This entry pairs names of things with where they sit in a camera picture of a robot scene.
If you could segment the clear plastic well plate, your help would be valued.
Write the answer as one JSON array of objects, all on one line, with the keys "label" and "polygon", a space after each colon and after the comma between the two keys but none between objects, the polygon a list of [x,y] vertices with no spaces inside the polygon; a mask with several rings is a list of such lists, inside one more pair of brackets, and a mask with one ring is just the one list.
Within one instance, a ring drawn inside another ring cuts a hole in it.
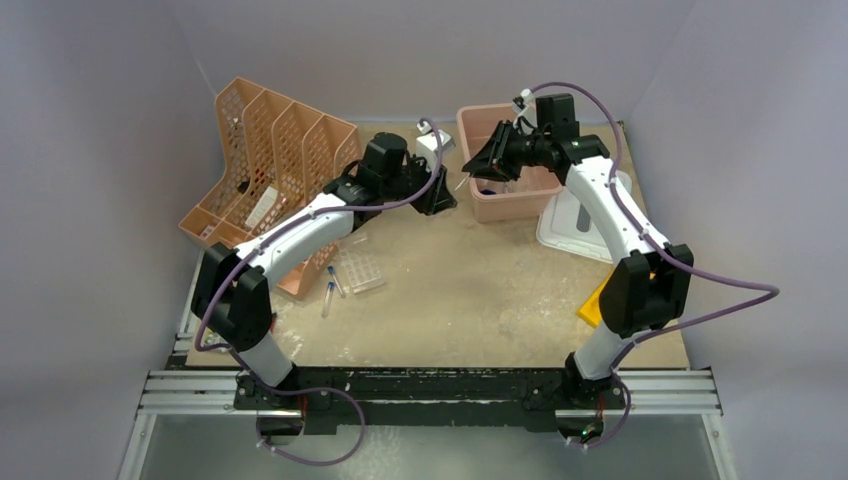
[{"label": "clear plastic well plate", "polygon": [[339,255],[351,293],[365,293],[385,284],[366,232],[357,232],[343,239]]}]

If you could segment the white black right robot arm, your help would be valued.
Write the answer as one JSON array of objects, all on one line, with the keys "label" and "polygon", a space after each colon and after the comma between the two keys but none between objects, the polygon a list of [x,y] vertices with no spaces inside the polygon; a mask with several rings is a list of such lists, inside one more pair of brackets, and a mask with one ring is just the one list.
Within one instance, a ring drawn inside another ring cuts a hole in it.
[{"label": "white black right robot arm", "polygon": [[694,256],[649,231],[650,222],[620,187],[615,163],[595,135],[583,135],[570,94],[513,100],[516,118],[500,121],[487,142],[462,167],[475,179],[507,183],[523,169],[543,167],[588,211],[614,263],[599,296],[601,323],[565,361],[561,392],[576,407],[596,399],[620,354],[657,332],[684,310]]}]

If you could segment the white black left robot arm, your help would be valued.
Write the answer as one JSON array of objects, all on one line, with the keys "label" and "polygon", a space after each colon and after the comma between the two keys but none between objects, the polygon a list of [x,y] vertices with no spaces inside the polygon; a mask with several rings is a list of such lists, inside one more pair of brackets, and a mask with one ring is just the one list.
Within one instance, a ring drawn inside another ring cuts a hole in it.
[{"label": "white black left robot arm", "polygon": [[272,337],[270,292],[312,255],[346,237],[381,212],[412,206],[434,215],[455,206],[445,186],[444,156],[453,141],[443,130],[406,140],[380,132],[362,157],[324,185],[305,207],[269,231],[203,254],[190,308],[226,348],[260,380],[259,395],[272,408],[297,399],[297,368]]}]

